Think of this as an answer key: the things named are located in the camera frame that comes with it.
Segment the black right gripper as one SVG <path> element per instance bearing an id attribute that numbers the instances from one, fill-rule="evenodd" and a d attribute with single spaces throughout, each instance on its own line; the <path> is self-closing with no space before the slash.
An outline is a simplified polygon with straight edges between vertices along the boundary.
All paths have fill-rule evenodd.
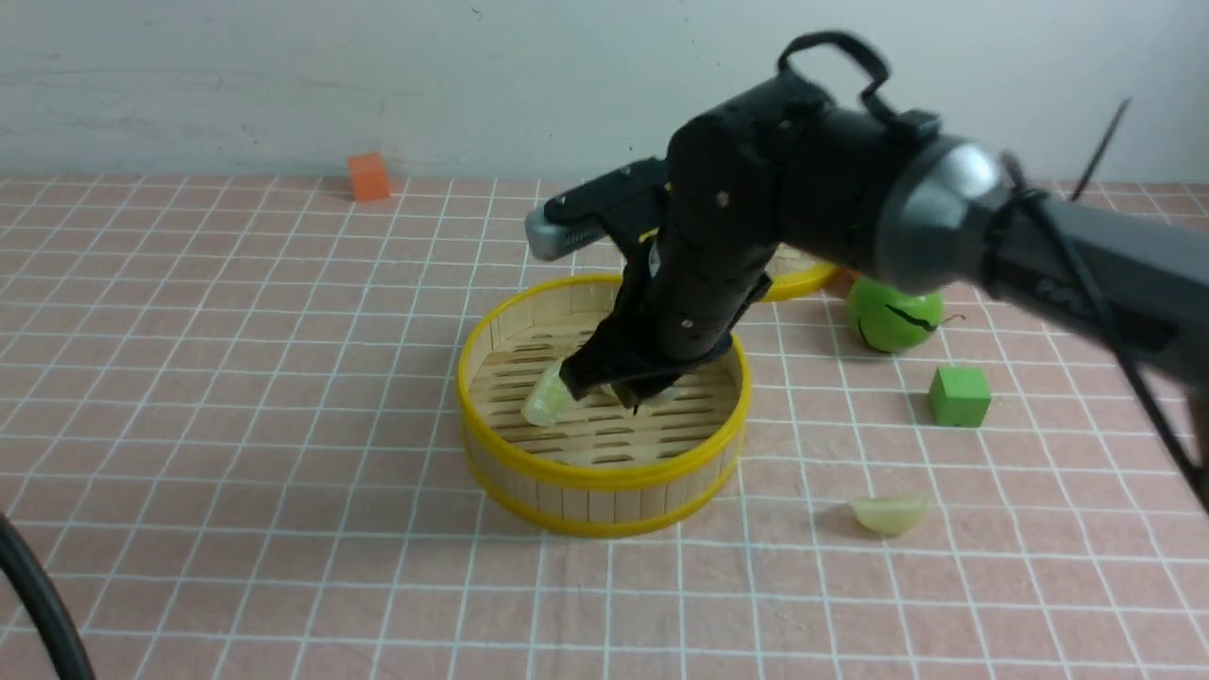
<path id="1" fill-rule="evenodd" d="M 677 129 L 656 244 L 559 369 L 572 400 L 612 384 L 638 413 L 716 361 L 780 244 L 851 263 L 851 113 L 818 90 L 751 90 Z"/>

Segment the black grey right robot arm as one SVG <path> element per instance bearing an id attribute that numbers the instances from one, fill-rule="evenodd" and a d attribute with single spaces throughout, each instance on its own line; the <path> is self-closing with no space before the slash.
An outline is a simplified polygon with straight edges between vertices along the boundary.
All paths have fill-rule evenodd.
<path id="1" fill-rule="evenodd" d="M 561 370 L 582 398 L 611 384 L 640 407 L 731 346 L 773 288 L 780 246 L 924 294 L 976 286 L 1109 348 L 1184 482 L 1207 501 L 1207 465 L 1184 453 L 1144 384 L 1182 384 L 1207 431 L 1207 234 L 1058 198 L 945 134 L 941 117 L 893 110 L 890 70 L 846 31 L 794 38 L 769 80 L 700 113 L 665 159 L 569 189 L 525 220 L 549 263 L 601 238 L 625 259 L 613 311 Z"/>

